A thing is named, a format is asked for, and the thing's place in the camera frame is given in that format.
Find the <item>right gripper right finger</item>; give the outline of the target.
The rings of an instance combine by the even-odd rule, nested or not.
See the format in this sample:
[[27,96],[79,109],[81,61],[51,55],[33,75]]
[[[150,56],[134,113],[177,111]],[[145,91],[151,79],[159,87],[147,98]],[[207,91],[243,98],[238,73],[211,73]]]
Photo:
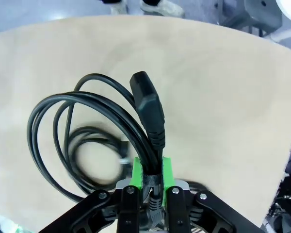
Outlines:
[[170,233],[258,233],[259,227],[209,190],[193,194],[176,184],[170,158],[162,159],[165,225]]

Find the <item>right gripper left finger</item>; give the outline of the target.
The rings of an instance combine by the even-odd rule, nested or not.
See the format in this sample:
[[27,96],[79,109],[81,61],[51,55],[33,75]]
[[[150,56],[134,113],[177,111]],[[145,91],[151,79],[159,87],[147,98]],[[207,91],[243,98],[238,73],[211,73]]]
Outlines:
[[138,233],[142,199],[142,166],[133,160],[128,185],[109,193],[94,191],[62,216],[40,230],[41,233],[98,233],[117,220],[118,233]]

